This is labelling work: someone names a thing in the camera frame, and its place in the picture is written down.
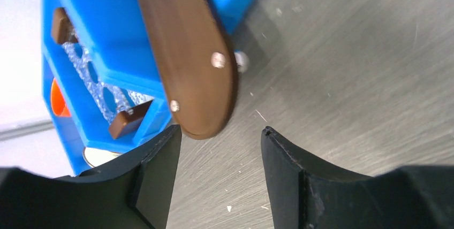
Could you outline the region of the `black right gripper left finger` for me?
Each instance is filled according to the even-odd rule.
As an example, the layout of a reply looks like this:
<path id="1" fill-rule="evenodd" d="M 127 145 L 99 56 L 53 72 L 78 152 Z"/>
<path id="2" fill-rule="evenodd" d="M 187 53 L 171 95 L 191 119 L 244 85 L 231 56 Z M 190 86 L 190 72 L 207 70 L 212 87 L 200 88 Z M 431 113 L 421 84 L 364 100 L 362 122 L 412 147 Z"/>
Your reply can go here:
<path id="1" fill-rule="evenodd" d="M 172 125 L 75 177 L 1 168 L 1 228 L 165 228 L 181 137 Z"/>

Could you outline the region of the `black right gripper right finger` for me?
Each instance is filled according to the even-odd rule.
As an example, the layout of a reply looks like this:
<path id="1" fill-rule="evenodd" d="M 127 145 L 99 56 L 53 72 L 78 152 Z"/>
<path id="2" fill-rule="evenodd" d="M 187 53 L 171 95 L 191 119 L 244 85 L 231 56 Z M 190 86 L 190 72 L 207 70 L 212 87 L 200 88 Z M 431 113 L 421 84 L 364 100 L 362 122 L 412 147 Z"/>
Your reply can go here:
<path id="1" fill-rule="evenodd" d="M 330 163 L 272 127 L 261 152 L 275 228 L 453 228 L 453 167 L 370 177 Z"/>

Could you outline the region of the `silver metal cup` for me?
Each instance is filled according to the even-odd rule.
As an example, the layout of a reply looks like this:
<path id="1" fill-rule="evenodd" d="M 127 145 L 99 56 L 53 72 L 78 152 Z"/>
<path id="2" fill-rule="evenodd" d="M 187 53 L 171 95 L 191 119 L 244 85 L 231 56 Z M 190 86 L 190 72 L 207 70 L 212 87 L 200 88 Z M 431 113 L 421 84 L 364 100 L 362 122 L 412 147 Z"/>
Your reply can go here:
<path id="1" fill-rule="evenodd" d="M 121 156 L 121 153 L 85 147 L 82 156 L 90 167 L 97 167 Z"/>

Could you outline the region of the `clear textured toothbrush holder rack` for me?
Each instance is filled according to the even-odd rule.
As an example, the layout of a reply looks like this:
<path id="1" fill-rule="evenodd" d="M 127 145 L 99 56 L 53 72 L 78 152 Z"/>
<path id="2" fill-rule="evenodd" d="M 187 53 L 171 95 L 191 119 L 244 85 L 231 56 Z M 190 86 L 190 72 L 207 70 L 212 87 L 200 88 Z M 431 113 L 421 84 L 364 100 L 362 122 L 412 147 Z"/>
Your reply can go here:
<path id="1" fill-rule="evenodd" d="M 51 37 L 62 46 L 79 78 L 84 83 L 103 118 L 109 123 L 109 134 L 113 139 L 136 131 L 141 125 L 153 98 L 132 90 L 100 81 L 90 73 L 92 61 L 87 48 L 81 46 L 82 54 L 77 54 L 79 43 L 77 32 L 63 7 L 54 9 Z"/>

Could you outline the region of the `orange plastic mug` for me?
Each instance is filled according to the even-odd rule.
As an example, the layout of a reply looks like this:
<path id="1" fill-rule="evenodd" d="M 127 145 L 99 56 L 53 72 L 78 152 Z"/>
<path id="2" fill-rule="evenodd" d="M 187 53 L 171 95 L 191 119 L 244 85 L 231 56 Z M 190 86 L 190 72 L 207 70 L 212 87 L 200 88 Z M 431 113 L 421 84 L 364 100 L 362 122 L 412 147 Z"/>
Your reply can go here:
<path id="1" fill-rule="evenodd" d="M 66 106 L 66 101 L 60 91 L 59 85 L 54 78 L 50 89 L 50 104 L 53 114 L 57 117 L 71 117 L 70 111 Z"/>

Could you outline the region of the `brown wooden oval tray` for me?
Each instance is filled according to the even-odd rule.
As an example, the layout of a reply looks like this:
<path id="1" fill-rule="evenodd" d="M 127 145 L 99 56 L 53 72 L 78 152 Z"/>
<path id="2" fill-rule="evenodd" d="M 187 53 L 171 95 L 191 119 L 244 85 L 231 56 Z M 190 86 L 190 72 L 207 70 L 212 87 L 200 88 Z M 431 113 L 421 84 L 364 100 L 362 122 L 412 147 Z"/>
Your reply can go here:
<path id="1" fill-rule="evenodd" d="M 138 0 L 174 120 L 196 140 L 227 125 L 237 101 L 234 48 L 211 0 Z"/>

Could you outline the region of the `blue plastic divided bin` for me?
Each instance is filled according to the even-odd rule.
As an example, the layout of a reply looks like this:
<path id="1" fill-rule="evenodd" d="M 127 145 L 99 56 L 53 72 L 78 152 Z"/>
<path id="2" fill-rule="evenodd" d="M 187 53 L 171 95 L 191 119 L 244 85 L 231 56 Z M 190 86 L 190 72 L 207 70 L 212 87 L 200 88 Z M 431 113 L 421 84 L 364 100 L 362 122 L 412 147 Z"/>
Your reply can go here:
<path id="1" fill-rule="evenodd" d="M 229 37 L 254 1 L 211 0 Z M 136 131 L 117 139 L 109 134 L 109 123 L 103 118 L 62 46 L 51 37 L 52 15 L 58 7 L 65 9 L 77 32 L 77 54 L 82 54 L 81 46 L 88 49 L 92 59 L 89 69 L 93 76 L 122 90 L 132 90 L 153 98 Z M 170 122 L 176 122 L 138 0 L 42 0 L 41 39 L 44 101 L 75 174 L 90 168 L 82 156 L 85 147 L 122 154 L 152 139 Z M 238 73 L 246 70 L 245 54 L 234 48 L 234 55 Z M 57 117 L 51 110 L 50 89 L 54 78 L 71 117 Z"/>

